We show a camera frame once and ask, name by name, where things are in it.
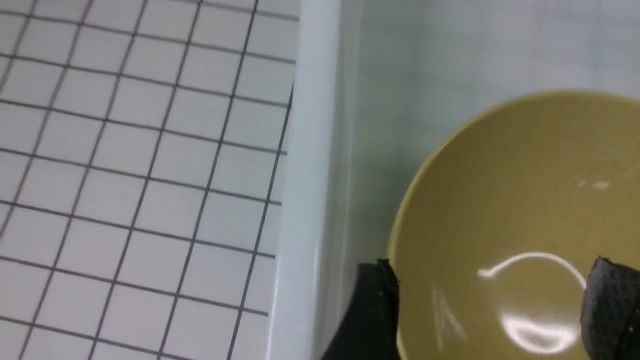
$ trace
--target glossy surface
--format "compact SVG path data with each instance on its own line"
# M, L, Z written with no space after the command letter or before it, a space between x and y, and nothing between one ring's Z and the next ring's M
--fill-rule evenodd
M407 360L587 360L584 278L640 266L640 103L587 92L511 101L416 175L390 258Z

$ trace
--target grout line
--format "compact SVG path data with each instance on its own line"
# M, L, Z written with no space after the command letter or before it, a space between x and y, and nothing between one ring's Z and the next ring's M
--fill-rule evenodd
M24 320L14 319L14 318L10 318L10 317L3 316L3 315L0 315L0 321L16 323L16 324L25 325L25 326L31 326L31 324L29 322L26 322ZM133 345L125 344L125 343L120 343L120 342L113 341L113 340L100 339L100 338L96 338L94 336L81 334L79 332L59 329L57 327L52 327L52 326L47 326L47 325L40 325L40 324L34 324L33 327L36 328L36 329L42 329L42 330L57 332L59 334L74 336L74 337L81 338L81 339L86 339L86 340L93 340L93 341L97 341L99 343L103 343L103 344L107 344L107 345L113 345L113 346L116 346L116 347L122 347L122 348L126 348L126 349L133 350L133 351L143 352L145 354L150 354L150 355L154 355L154 356L162 356L162 357L165 357L167 359L173 359L173 360L195 360L195 359L191 359L189 357L175 356L175 355L170 355L170 354L162 354L162 353L160 353L158 351L150 350L150 349L147 349L147 348L141 348L141 347L137 347L137 346L133 346Z
M203 4L203 1L200 0L198 2L198 8L196 9L196 18L198 17L198 14L200 13L200 10L202 8L202 4ZM233 104L234 104L234 95L236 94L238 82L240 80L240 74L242 72L242 66L243 66L244 57L245 57L244 54L246 54L246 48L247 48L247 45L249 44L249 38L251 37L251 30L253 28L253 20L255 18L255 11L256 11L257 7L258 7L258 0L254 0L253 12L251 13L251 17L249 19L249 25L247 26L246 34L244 36L243 51L240 54L240 59L238 61L238 68L237 68L237 71L236 71L236 77L234 79L234 85L233 85L233 87L231 89L231 95L232 96L230 97L229 104L227 105L227 114L225 116L225 121L224 121L224 123L222 125L222 131L220 133L220 140L221 141L224 141L225 133L227 132L229 118L230 118L230 115L231 115L231 109L233 108ZM193 28L191 28L191 33L189 34L189 39L191 39L191 36L193 34L193 30L194 30L194 27L195 27L195 22L196 21L194 20L194 26L193 26ZM222 149L222 144L218 143L218 146L216 147L215 155L213 157L213 164L211 165L211 171L209 172L209 178L207 180L207 188L210 188L211 187L211 183L213 182L213 176L214 176L214 173L216 171L216 165L218 164L218 159L220 157L221 149ZM202 197L202 202L200 203L200 209L198 210L198 216L196 218L196 226L193 229L193 235L191 236L191 243L189 244L189 250L187 251L187 256L186 256L186 258L184 260L184 266L182 267L182 272L180 273L180 280L178 282L178 288L177 288L176 293L180 293L180 291L182 290L182 285L184 284L184 278L186 276L187 269L189 267L189 261L191 260L191 255L193 253L193 248L194 248L195 243L196 243L195 242L195 238L197 237L198 229L200 228L200 222L202 221L202 214L204 213L204 208L205 208L205 205L207 203L208 195L209 195L209 192L205 192L204 196ZM162 342L160 344L160 352L163 352L164 351L164 347L166 346L166 341L167 341L167 339L169 337L169 331L171 329L171 324L173 322L173 316L175 315L175 309L177 307L177 304L178 304L178 296L175 296L173 298L173 303L172 303L172 306L171 306L171 310L169 312L169 318L167 319L166 327L164 328L164 334L163 334Z
M32 267L35 267L35 268L48 270L48 271L51 271L51 272L59 272L59 273L67 274L67 275L74 275L74 276L82 277L84 279L91 279L91 280L100 281L100 282L108 282L110 284L112 282L115 282L116 285L125 286L127 288L149 291L149 292L152 292L152 293L156 293L156 294L160 294L160 295L167 295L167 296L171 296L171 297L179 297L180 299L187 299L187 300L191 300L191 301L194 301L194 302L201 302L203 304L225 307L227 309L242 310L242 311L246 311L248 313L252 313L252 314L256 314L256 315L261 315L261 316L268 316L269 315L265 311L249 309L249 308L240 308L237 305L226 304L226 303L220 302L220 301L203 299L201 297L183 295L183 294L174 293L174 292L171 292L171 291L160 290L160 289L155 289L155 288L149 288L148 286L137 285L137 284L133 284L133 283L130 283L130 282L114 281L113 279L108 279L106 277L90 275L90 274L84 274L82 272L76 272L76 271L73 271L73 270L67 270L67 269L63 269L63 268L58 268L56 266L43 265L43 264L39 264L39 263L34 263L32 261L26 261L26 260L11 258L11 257L8 257L8 256L0 255L0 261L9 261L11 263L16 263L16 264L25 265L25 266L32 266Z
M214 188L206 188L206 187L199 186L199 185L182 183L180 181L174 181L174 180L169 180L169 179L161 179L160 177L133 174L131 172L126 172L126 171L122 171L122 170L115 170L115 169L112 169L112 168L98 167L98 166L95 166L95 165L91 165L91 163L89 163L89 164L79 163L79 162L76 162L76 161L57 159L57 158L52 158L50 156L44 156L44 155L30 154L28 152L5 149L5 148L2 148L2 147L0 147L0 152L7 152L8 154L15 154L15 155L26 156L26 157L29 157L29 158L34 158L34 159L39 159L39 160L47 160L47 161L52 161L52 162L55 162L55 163L62 163L62 164L73 165L73 166L82 167L82 168L100 170L100 171L108 172L110 174L117 174L117 175L122 175L122 176L135 177L136 179L141 179L141 180L151 180L151 181L155 181L157 183L182 186L182 187L185 187L185 188L200 190L200 191L203 191L203 192L210 191L210 192L218 193L218 194L221 194L221 195L237 197L238 199L246 199L246 200L252 200L252 201L257 201L257 202L267 202L266 199L262 199L260 197L255 197L255 196L250 196L250 195L243 195L241 193L226 192L224 190L219 190L219 189L214 189ZM282 203L279 202L279 201L269 200L268 202L270 204L274 204L274 205L282 205Z
M0 14L3 14L3 13L5 15L8 15L8 14L6 14L4 12L4 10L0 10ZM44 16L39 16L39 15L27 15L27 16L18 15L18 16L25 17L27 19L36 19L36 20L42 20L42 21L48 21L48 22L57 22L57 23L60 23L60 24L69 24L69 25L75 25L75 26L79 25L79 23L77 21L72 21L72 20L67 20L67 19L58 19L58 18L55 18L55 17L44 17ZM132 36L133 35L133 33L131 33L130 31L112 29L112 28L105 27L105 26L100 26L100 25L83 24L83 26L86 27L86 28L106 31L106 32L109 32L109 33L116 33L116 34L128 35L128 36ZM201 42L193 42L191 40L184 41L184 40L180 40L178 38L166 37L166 36L162 36L162 35L154 35L154 34L150 34L150 33L137 33L136 36L137 37L141 37L141 38L148 38L148 39L152 39L152 40L161 40L161 41L166 41L166 42L172 42L174 44L180 44L180 45L192 45L192 46L195 46L195 47L201 47L202 49L216 50L216 51L221 51L223 53L230 53L230 54L251 56L252 58L259 58L259 59L277 61L277 62L281 62L281 63L289 63L289 64L295 64L296 63L296 60L294 60L294 59L283 58L283 57L280 57L280 56L274 56L274 55L268 55L268 54L254 53L252 51L248 51L247 49L244 49L244 50L240 51L240 50L233 49L233 48L230 48L230 47L218 46L218 45L212 45L212 44L205 44L205 43L201 43ZM53 65L61 65L61 64L53 62L53 61L51 63Z
M284 118L284 123L282 124L282 132L280 133L280 143L278 144L278 149L282 148L282 144L284 143L284 136L285 136L285 132L287 131L287 123L289 122L289 116L291 114L291 104L293 101L293 88L295 85L293 85L291 87L291 94L289 95L289 105L287 107L287 113L285 115ZM276 172L278 170L278 161L280 160L280 155L277 154L276 155L276 159L273 163L273 170L271 171L271 180L269 181L269 188L267 190L267 199L271 198L271 191L273 190L273 183L275 182L275 177L276 177ZM258 251L258 248L260 247L260 238L262 237L262 229L264 227L264 221L267 217L267 209L268 209L268 204L265 203L264 205L264 209L262 210L262 218L260 220L260 226L258 227L258 235L256 236L255 239L255 245L253 247L253 256L251 257L251 262L249 263L249 271L247 272L247 276L246 276L246 280L244 282L244 290L243 290L243 294L242 294L242 298L240 300L240 310L238 311L238 316L236 318L236 324L234 326L234 331L233 334L231 335L231 343L229 345L229 351L227 354L227 360L232 360L232 354L234 351L234 345L236 344L236 338L237 338L237 333L238 333L238 329L240 328L240 320L242 319L242 313L243 313L243 306L244 306L244 302L246 301L246 296L249 290L249 284L251 281L251 275L253 273L253 266L255 264L255 258L256 258L256 252Z
M33 2L31 3L31 8L29 8L29 14L33 14L33 12L36 10L36 5L38 4L38 0L33 0ZM29 18L26 17L24 19L24 22L22 23L22 27L20 28L20 33L18 34L18 37L15 40L15 44L13 45L13 55L18 53L18 49L20 48L20 45L22 43L22 39L24 38L24 34L27 32L27 27L29 26ZM13 59L9 59L9 62L6 64L6 68L4 69L4 73L2 78L0 78L0 95L2 95L2 92L4 90L4 86L7 82L7 79L9 78L9 73L11 72L11 69L13 67ZM51 97L53 98L54 94L56 93L57 89L58 89L58 85L60 85L61 81L60 81L60 77L58 78L58 82L56 83L56 88L54 89L53 94L51 94ZM54 99L49 99L49 105L52 106L54 102ZM35 149L38 147L38 144L40 143L40 139L42 137L42 132L44 131L44 123L45 120L47 118L47 114L45 114L45 116L42 119L42 123L40 124L40 130L38 131L38 138L36 139L36 144L34 146L33 152L35 152ZM29 159L29 161L27 162L27 166L24 169L24 172L22 173L22 177L20 179L20 183L18 185L18 188L15 191L15 195L13 196L13 201L16 202L18 201L18 196L20 195L20 191L22 190L22 187L24 186L24 180L27 178L27 172L29 171L29 168L31 167L31 163L33 162L32 159ZM13 214L13 206L11 206L9 208L9 212L7 212L5 218L4 218L4 223L2 225L0 225L0 241L2 241L3 239L3 235L4 235L4 230L6 229L6 225L9 222L9 219L11 219L11 215Z
M70 215L70 214L61 213L61 212L55 211L55 210L38 208L36 206L19 204L19 203L16 203L16 202L0 200L0 204L9 205L9 206L15 206L16 208L19 208L19 209L39 211L41 213L57 215L57 216L60 216L60 217L67 217L67 218L71 218L71 219L82 220L82 221L91 222L91 223L94 223L94 224L117 227L118 229L137 231L139 233L145 233L145 234L150 234L150 235L158 235L158 236L162 236L164 238L169 238L169 239L174 239L174 240L192 241L191 238L187 238L185 236L172 235L172 234L162 233L160 231L154 231L154 230L150 230L150 229L141 229L139 227L116 224L116 223L113 223L113 222L108 222L108 221L99 220L99 219L95 219L95 218L83 217L83 216L80 216L80 215ZM215 241L195 240L195 243L199 243L199 244L206 245L206 246L211 246L211 247L218 247L218 248L221 248L221 249L233 250L233 251L242 252L242 253L245 253L245 254L253 254L253 250L244 249L244 248L236 247L236 246L233 246L233 245L226 245L226 244L222 244L222 243L216 243ZM269 259L275 259L276 258L275 255L267 254L265 252L256 252L255 254L258 255L258 256L262 256L264 258L269 258Z
M73 112L73 111L61 110L61 109L57 109L57 108L48 108L46 106L40 106L40 105L26 104L24 102L17 102L17 101L0 99L0 104L22 106L22 107L25 107L25 108L31 108L31 109L37 109L37 110L45 110L45 111L50 110L50 111L55 112L55 113L61 113L61 114L75 116L75 117L81 117L81 118L87 119L87 120L107 122L109 124L118 124L118 125L123 125L123 126L135 127L135 128L138 128L138 129L146 129L146 130L153 130L153 131L158 131L159 130L158 127L154 127L154 126L135 124L135 123L132 123L132 122L126 122L126 121L121 121L121 120L104 119L104 118L100 118L100 117L94 117L94 116L91 116L91 115L85 115L85 114L81 114L81 113L76 113L76 112ZM196 139L196 140L203 140L203 141L206 141L206 142L216 142L216 143L221 142L220 139L208 138L206 136L194 135L194 134L189 134L189 133L183 133L181 131L176 131L176 130L167 130L167 129L165 129L164 132L172 134L172 135L183 136L183 137L186 137L186 138L192 138L192 139ZM270 154L277 154L278 153L277 149L270 149L270 148L267 148L267 147L247 145L247 144L243 144L243 143L239 143L239 142L231 142L231 141L226 141L225 140L225 141L222 141L222 144L230 145L230 146L234 146L234 147L241 147L243 149L248 149L248 150L255 150L255 151L260 151L260 152L268 152ZM8 152L10 152L11 150L0 148L0 151L8 151ZM28 154L26 152L21 152L21 154L24 154L25 156L31 156L31 154ZM287 152L286 151L280 151L280 154L286 155Z
M178 89L181 89L181 90L191 90L193 92L198 92L198 93L201 93L201 94L216 95L216 96L229 97L229 98L236 98L236 99L240 99L240 100L244 100L244 101L248 101L248 102L254 102L256 104L277 106L279 108L286 108L287 107L287 104L284 103L284 102L256 99L254 97L242 96L242 95L237 95L237 94L231 95L231 94L227 94L225 92L220 92L220 91L216 91L216 90L206 90L206 89L202 89L202 88L196 88L196 87L193 87L193 86L180 85L180 84L176 84L176 83L169 83L167 81L149 79L149 78L144 78L142 76L124 74L124 73L121 73L121 72L113 72L113 71L107 71L107 70L95 70L95 69L91 69L91 68L87 68L87 67L79 67L79 66L69 65L69 64L64 64L63 65L63 64L55 63L55 62L48 61L48 60L41 60L41 59L37 59L37 58L32 58L32 57L29 57L29 56L6 55L6 54L1 54L0 53L0 57L9 58L9 59L17 59L17 60L25 60L25 61L33 61L35 63L43 63L43 64L46 64L46 65L54 65L54 66L62 67L64 69L73 69L73 70L80 70L80 71L86 71L86 72L93 72L93 73L102 74L102 75L120 76L121 78L125 78L125 79L144 81L146 83L152 83L152 84L156 84L156 85L170 86L172 88L175 87L175 88L178 88ZM11 101L11 100L2 100L2 99L0 99L0 101L2 101L2 102L15 102L15 101ZM39 105L25 104L25 106L34 106L35 107L35 106L39 106Z
M198 0L173 0L173 1L179 1L179 2L182 2L182 3L192 3L192 4L195 4L195 3L198 2ZM224 3L219 3L217 1L211 1L211 0L203 1L202 5L206 6L206 7L209 7L209 8L219 8L219 9L233 10L233 11L236 11L236 12L250 13L250 14L262 15L262 16L266 16L266 17L274 17L274 18L282 19L282 20L300 21L300 17L298 17L298 16L287 15L287 14L284 14L284 13L270 12L270 11L266 11L266 10L258 10L256 7L254 7L253 9L244 8L242 6L224 4Z
M37 3L37 0L34 1L33 6L35 8ZM89 14L89 10L91 9L91 6L93 5L93 0L88 0L87 3L84 6L84 10L83 10L83 14L82 14L82 18L80 20L80 25L76 26L76 30L74 32L74 37L73 40L71 42L71 48L69 49L69 53L67 54L67 59L65 60L66 64L69 64L71 62L71 59L73 58L73 55L76 51L76 46L78 43L78 38L80 36L80 30L82 28L82 23L84 22L84 20L86 19L87 15ZM58 82L56 83L56 87L53 90L53 93L51 95L51 99L49 100L49 106L48 108L51 108L53 106L53 104L55 103L56 99L58 98L58 94L60 93L60 89L62 88L62 84L64 82L65 76L67 75L67 69L62 69L62 71L60 72L60 76L58 77ZM44 130L47 127L47 123L49 120L49 116L51 116L51 111L47 110L45 115L44 115L44 119L42 120L42 125L40 126L40 131L38 132L38 137L36 138L36 144L33 147L33 152L35 153L39 146L40 146L40 141L42 140L42 135L44 134ZM18 197L22 191L22 189L24 188L24 183L25 180L27 178L29 169L31 168L31 165L33 164L33 158L29 158L26 170L24 172L24 175L22 177L22 180L20 182L20 186L18 187L18 190L15 193L15 201L18 200ZM82 179L82 182L80 183L79 189L77 191L76 194L76 199L74 201L74 205L72 208L71 213L73 214L73 212L76 210L76 206L77 206L77 202L78 202L78 198L80 198L80 191L82 189L82 185L84 183L84 178ZM13 213L13 209L15 209L15 206L12 206L10 209L10 213L9 215L6 217L5 223L7 224L9 222L10 219L10 215L11 213ZM60 241L60 246L58 247L58 252L56 253L56 258L54 260L54 266L58 264L58 260L60 259L60 254L62 253L62 248L64 246L64 242L65 242L65 238L67 237L67 233L69 230L69 224L71 223L71 219L67 219L67 224L65 227L65 232L64 235L62 237L62 240ZM38 315L40 314L40 310L42 309L42 304L44 303L44 299L47 296L47 290L49 289L49 285L51 284L51 279L53 278L53 271L49 272L49 276L47 277L47 282L45 283L44 289L42 290L42 294L40 296L40 299L38 300L38 305L36 306L35 312L33 313L33 317L31 322L35 323L36 320L38 319ZM27 330L27 334L26 337L24 339L24 342L22 343L22 349L20 350L20 356L18 357L18 360L22 360L22 358L24 357L24 353L27 350L27 346L29 345L29 340L31 339L31 334L33 333L33 326L29 326L29 329Z
M136 26L135 26L135 29L134 29L134 35L131 38L131 45L133 44L134 39L135 39L135 37L137 35L137 32L138 32L138 30L140 28L140 23L141 23L141 20L142 20L142 16L145 13L145 8L147 7L147 3L148 3L148 0L144 0L143 1L142 9L141 9L140 14L138 16L138 20L136 21ZM191 37L193 36L193 32L194 32L194 29L195 29L196 21L198 19L199 11L200 11L200 7L198 7L196 9L196 12L195 12L194 17L193 17L193 21L191 23L191 29L189 30L189 36L188 36L189 40L191 40ZM145 182L144 182L144 184L142 186L142 191L140 193L140 197L139 197L138 203L136 205L136 210L135 210L135 212L133 214L133 218L131 220L131 226L132 227L135 225L136 220L138 219L138 215L140 213L140 209L142 207L142 203L143 203L143 200L144 200L146 192L147 192L147 187L148 187L148 184L149 184L149 178L151 177L151 173L152 173L154 165L156 163L157 153L158 153L158 149L160 147L160 141L162 139L163 131L164 131L164 128L166 126L167 120L169 118L169 114L171 112L171 108L173 106L173 100L175 99L175 94L177 92L177 84L180 81L180 77L182 75L182 71L184 70L184 64L186 63L186 58L187 58L188 51L189 51L189 46L185 46L184 50L182 52L182 58L180 59L180 65L179 65L179 68L178 68L178 72L177 72L176 77L175 77L175 84L172 84L172 92L171 92L171 96L169 98L167 109L166 109L166 111L164 113L164 119L163 119L163 122L162 122L162 126L160 128L160 133L158 134L158 136L156 138L156 144L155 144L155 147L154 147L154 152L153 152L153 155L151 157L151 162L150 162L150 165L149 165L149 169L147 170L147 178L145 179ZM122 72L123 69L124 69L124 63L123 63L122 68L120 69L120 72ZM118 276L120 275L120 271L122 269L122 265L124 263L124 259L125 259L126 254L127 254L127 249L128 249L129 244L131 242L132 234L133 234L132 229L129 229L129 231L127 233L127 239L125 240L124 248L122 250L122 254L120 255L120 260L118 261L118 266L116 268L116 272L115 272L115 274L113 276L113 282L111 283L111 286L109 287L109 293L107 294L107 298L106 298L104 307L102 309L102 314L100 315L100 321L98 322L98 327L97 327L97 330L96 330L96 333L95 333L95 337L96 338L100 337L100 332L102 331L102 326L104 325L104 319L105 319L105 317L107 315L107 310L109 309L109 302L111 301L111 297L113 296L115 285L116 285L116 282L118 280ZM92 343L92 346L91 346L91 350L89 351L88 360L92 360L93 354L95 352L96 344L97 344L97 342L96 342L96 340L94 340L93 343Z

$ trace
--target white tile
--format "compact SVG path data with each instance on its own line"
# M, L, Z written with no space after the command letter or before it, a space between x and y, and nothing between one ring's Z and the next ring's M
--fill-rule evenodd
M207 186L218 144L163 134L151 175L179 183Z
M236 317L235 310L180 299L164 351L190 359L223 359Z
M198 239L253 250L264 204L209 193L198 227Z
M71 64L117 72L120 70L130 41L129 35L83 27L78 36Z
M29 13L31 1L0 0L0 9L11 12Z
M36 323L94 335L110 287L108 282L56 272Z
M640 74L615 67L604 67L601 71L602 88L616 94L631 97L640 95Z
M18 360L29 327L0 320L0 357Z
M47 270L0 261L0 315L30 322L48 276Z
M113 279L128 231L73 219L58 268Z
M275 280L276 261L263 256L256 256L244 306L249 309L268 312L271 309L273 300Z
M281 210L282 207L280 205L269 204L267 215L264 218L264 225L262 225L258 251L271 255L275 255L278 252Z
M187 40L196 4L169 0L150 0L140 23L141 34Z
M24 18L0 14L0 53L11 55L18 39Z
M182 44L136 37L124 73L174 83L183 53Z
M203 196L201 190L149 181L135 225L190 238Z
M547 62L542 65L538 81L545 89L591 88L595 85L591 65L578 61Z
M415 41L410 40L408 47L414 48ZM500 48L496 45L491 48L490 43L486 49L479 52L468 42L451 41L447 37L436 34L430 34L426 37L419 47L417 56L420 58L419 75L421 77L426 78L427 81L451 83L459 86L469 86L470 82L476 80L480 54L492 56L507 52L506 50L496 51L495 48Z
M146 175L156 148L158 131L107 124L93 164L132 174Z
M175 292L188 251L186 241L134 231L118 280Z
M35 14L56 19L80 21L86 8L87 0L39 1Z
M55 107L94 117L104 117L116 77L82 70L67 70Z
M173 298L116 285L101 338L159 350Z
M142 0L94 0L86 23L133 31L141 7Z
M488 41L500 46L531 49L540 36L540 20L536 11L509 8L495 4L488 16Z
M0 241L0 254L52 266L66 227L66 217L15 208Z
M300 0L261 0L258 3L258 10L299 16L301 3Z
M31 19L18 54L40 60L65 63L76 27L61 22Z
M0 97L47 106L61 72L62 68L54 65L14 60Z
M85 360L91 350L91 340L33 329L24 360Z
M84 169L75 165L34 159L18 202L70 213Z
M203 6L193 32L193 42L242 50L249 29L249 13Z
M228 107L228 97L177 89L166 128L219 139Z
M594 22L582 19L549 17L540 26L541 53L567 60L589 59L593 56L593 39L599 36L596 27Z
M287 103L295 70L293 64L246 56L240 72L237 94Z
M268 152L222 145L211 188L264 199L274 161Z
M133 79L120 79L109 117L114 120L161 127L172 89Z
M101 126L99 121L51 112L38 146L38 154L86 164Z
M4 74L6 66L9 64L9 58L0 56L0 73Z
M530 69L535 66L527 53L487 50L481 57L480 81L503 91L521 92L533 86L536 75Z
M253 9L255 0L206 0L205 3L225 4L239 8Z
M4 225L4 220L6 219L7 214L9 214L9 210L11 206L6 204L0 204L0 227Z
M240 55L190 46L180 84L230 94Z
M601 6L605 17L612 19L637 20L640 17L640 6L634 0L612 0L602 3Z
M285 108L236 99L225 140L276 150L286 112Z
M129 350L105 343L97 343L93 352L93 360L154 360L155 355Z
M284 192L284 178L287 175L287 156L280 155L278 158L278 168L276 176L273 179L273 187L271 189L271 200L282 201Z
M247 51L295 60L298 50L298 24L298 21L256 15Z
M28 161L26 156L0 152L0 199L13 201Z
M195 244L181 294L240 305L251 255Z
M0 147L33 152L44 111L0 104Z
M80 195L76 214L130 225L144 180L91 169Z
M242 313L231 360L265 360L268 335L268 317Z

